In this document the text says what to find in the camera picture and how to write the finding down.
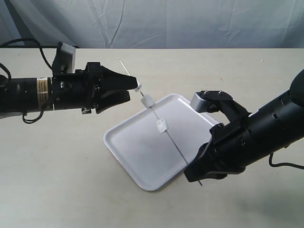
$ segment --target yellow label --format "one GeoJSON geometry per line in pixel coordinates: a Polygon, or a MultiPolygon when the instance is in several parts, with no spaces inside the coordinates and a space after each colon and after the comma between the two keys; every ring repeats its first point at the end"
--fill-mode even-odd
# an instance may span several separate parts
{"type": "Polygon", "coordinates": [[[48,99],[48,78],[47,77],[39,77],[37,78],[37,97],[38,97],[38,105],[41,109],[42,105],[48,99]]]}

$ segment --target white backdrop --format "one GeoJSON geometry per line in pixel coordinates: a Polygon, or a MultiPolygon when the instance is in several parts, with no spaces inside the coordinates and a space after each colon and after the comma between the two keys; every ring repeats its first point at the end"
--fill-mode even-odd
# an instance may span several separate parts
{"type": "Polygon", "coordinates": [[[304,0],[11,0],[44,45],[303,48],[304,0]]]}

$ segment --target white table surface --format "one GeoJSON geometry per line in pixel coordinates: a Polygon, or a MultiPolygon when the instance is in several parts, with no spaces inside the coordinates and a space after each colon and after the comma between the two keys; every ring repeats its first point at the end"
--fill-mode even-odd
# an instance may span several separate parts
{"type": "MultiPolygon", "coordinates": [[[[55,50],[45,53],[52,62],[55,50]]],[[[304,68],[303,49],[78,49],[75,68],[97,61],[125,73],[119,58],[155,100],[223,90],[251,112],[304,68]]],[[[37,49],[0,49],[0,62],[13,77],[51,76],[37,49]]],[[[33,125],[0,120],[0,227],[303,227],[304,171],[271,168],[268,158],[203,187],[179,175],[160,191],[140,189],[103,143],[109,128],[143,109],[139,99],[131,91],[130,102],[102,114],[46,112],[33,125]]],[[[303,148],[298,141],[274,162],[304,164],[303,148]]]]}

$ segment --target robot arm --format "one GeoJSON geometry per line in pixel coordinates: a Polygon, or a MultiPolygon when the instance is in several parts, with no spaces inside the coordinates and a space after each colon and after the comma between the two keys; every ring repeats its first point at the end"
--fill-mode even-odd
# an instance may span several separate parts
{"type": "Polygon", "coordinates": [[[222,91],[194,94],[191,107],[199,112],[221,111],[230,121],[210,129],[211,140],[202,145],[184,174],[189,182],[223,179],[242,173],[246,166],[271,155],[304,137],[304,70],[290,89],[254,114],[222,91]]]}
{"type": "Polygon", "coordinates": [[[52,77],[7,79],[0,76],[1,117],[23,115],[23,121],[31,124],[40,119],[44,111],[79,108],[82,114],[89,114],[92,109],[99,114],[130,100],[128,90],[137,88],[135,77],[111,71],[99,62],[88,62],[84,70],[73,73],[74,59],[75,48],[59,43],[52,77]],[[39,111],[38,118],[25,118],[27,113],[39,111]]]}

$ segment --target white tray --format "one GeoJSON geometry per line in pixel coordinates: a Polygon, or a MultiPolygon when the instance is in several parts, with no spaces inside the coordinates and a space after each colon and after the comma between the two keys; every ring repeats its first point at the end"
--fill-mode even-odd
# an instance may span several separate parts
{"type": "MultiPolygon", "coordinates": [[[[208,114],[199,114],[190,101],[171,94],[153,107],[169,126],[169,134],[190,163],[200,146],[210,140],[209,129],[218,123],[208,114]]],[[[156,128],[157,118],[151,109],[144,109],[123,121],[104,135],[104,143],[144,190],[157,190],[186,166],[166,133],[156,128]]]]}

